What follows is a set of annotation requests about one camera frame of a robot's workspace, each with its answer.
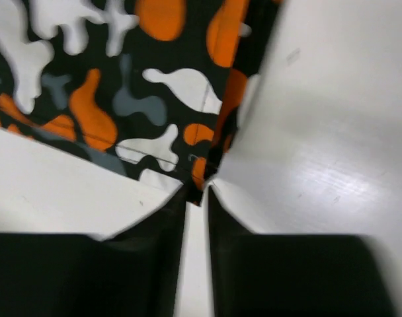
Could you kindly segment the orange camouflage shorts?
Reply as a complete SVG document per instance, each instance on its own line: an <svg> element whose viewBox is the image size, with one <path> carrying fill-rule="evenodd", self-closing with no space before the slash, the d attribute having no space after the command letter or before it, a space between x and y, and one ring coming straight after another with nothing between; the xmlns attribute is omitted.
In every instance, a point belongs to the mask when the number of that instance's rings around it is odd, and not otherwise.
<svg viewBox="0 0 402 317"><path fill-rule="evenodd" d="M0 1L0 128L199 204L281 1Z"/></svg>

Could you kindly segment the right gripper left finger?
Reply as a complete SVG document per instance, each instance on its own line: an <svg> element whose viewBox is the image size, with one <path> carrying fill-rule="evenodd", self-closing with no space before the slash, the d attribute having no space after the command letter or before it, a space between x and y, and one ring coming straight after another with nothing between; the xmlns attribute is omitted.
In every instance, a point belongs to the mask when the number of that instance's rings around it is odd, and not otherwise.
<svg viewBox="0 0 402 317"><path fill-rule="evenodd" d="M106 240L0 232L0 316L172 316L187 191Z"/></svg>

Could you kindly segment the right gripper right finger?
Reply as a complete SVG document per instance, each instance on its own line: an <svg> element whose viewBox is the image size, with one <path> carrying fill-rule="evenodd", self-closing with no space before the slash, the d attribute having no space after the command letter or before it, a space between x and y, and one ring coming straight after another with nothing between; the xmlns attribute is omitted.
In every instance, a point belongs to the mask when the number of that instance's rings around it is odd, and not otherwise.
<svg viewBox="0 0 402 317"><path fill-rule="evenodd" d="M208 192L216 316L397 316L370 246L349 234L258 234Z"/></svg>

